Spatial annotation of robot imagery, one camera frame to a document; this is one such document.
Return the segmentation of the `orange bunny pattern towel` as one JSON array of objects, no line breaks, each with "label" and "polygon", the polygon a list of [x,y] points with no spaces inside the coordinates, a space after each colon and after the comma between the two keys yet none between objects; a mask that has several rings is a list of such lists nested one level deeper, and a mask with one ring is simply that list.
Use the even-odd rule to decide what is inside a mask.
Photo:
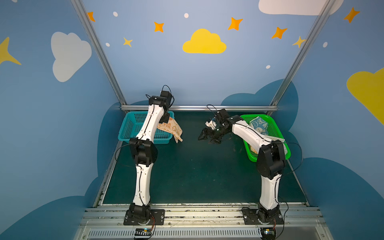
[{"label": "orange bunny pattern towel", "polygon": [[181,138],[183,130],[172,117],[169,117],[168,123],[158,124],[157,129],[172,134],[176,143],[183,142],[183,139]]}]

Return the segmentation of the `teal plastic basket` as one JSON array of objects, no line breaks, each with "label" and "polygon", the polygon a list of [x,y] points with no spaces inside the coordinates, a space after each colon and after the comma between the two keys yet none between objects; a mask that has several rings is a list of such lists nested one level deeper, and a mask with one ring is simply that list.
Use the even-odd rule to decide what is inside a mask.
[{"label": "teal plastic basket", "polygon": [[[141,130],[148,112],[132,111],[128,112],[121,125],[118,139],[119,141],[128,143],[131,138],[135,138]],[[173,138],[173,135],[157,129],[154,137],[155,145],[166,145]]]}]

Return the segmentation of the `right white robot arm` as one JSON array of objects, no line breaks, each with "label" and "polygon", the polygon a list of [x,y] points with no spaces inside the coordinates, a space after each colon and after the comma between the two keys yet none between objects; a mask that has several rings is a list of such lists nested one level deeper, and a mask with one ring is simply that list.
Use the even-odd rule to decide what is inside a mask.
[{"label": "right white robot arm", "polygon": [[278,196],[280,180],[286,165],[284,144],[257,132],[242,117],[238,115],[231,117],[225,109],[216,111],[214,115],[214,118],[206,121],[206,127],[198,140],[209,139],[214,144],[220,144],[224,135],[233,133],[257,151],[257,170],[262,179],[258,215],[260,221],[266,223],[281,213]]}]

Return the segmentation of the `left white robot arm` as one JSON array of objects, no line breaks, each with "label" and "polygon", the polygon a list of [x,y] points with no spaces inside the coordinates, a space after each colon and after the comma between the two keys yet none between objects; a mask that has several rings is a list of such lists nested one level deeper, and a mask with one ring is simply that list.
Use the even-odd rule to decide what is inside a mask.
[{"label": "left white robot arm", "polygon": [[136,137],[129,140],[130,150],[135,162],[137,173],[136,189],[129,214],[132,218],[143,222],[149,221],[150,210],[150,182],[151,172],[158,157],[158,150],[154,144],[155,133],[160,123],[166,123],[170,114],[173,95],[170,91],[161,91],[159,96],[149,98],[149,109],[143,126]]}]

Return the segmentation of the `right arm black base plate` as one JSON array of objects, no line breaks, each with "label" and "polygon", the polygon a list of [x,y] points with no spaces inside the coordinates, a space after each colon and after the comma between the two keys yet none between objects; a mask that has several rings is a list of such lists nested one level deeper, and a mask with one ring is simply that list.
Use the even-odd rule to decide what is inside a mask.
[{"label": "right arm black base plate", "polygon": [[283,215],[278,207],[272,210],[244,207],[241,212],[245,225],[282,225],[284,223]]}]

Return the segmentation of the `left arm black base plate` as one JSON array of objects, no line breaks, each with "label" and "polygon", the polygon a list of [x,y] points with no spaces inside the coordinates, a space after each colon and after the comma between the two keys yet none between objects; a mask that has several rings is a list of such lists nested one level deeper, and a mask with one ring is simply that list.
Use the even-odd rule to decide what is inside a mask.
[{"label": "left arm black base plate", "polygon": [[149,210],[145,209],[145,211],[141,210],[127,210],[123,224],[125,226],[138,226],[144,225],[149,226],[152,224],[163,225],[165,220],[165,210]]}]

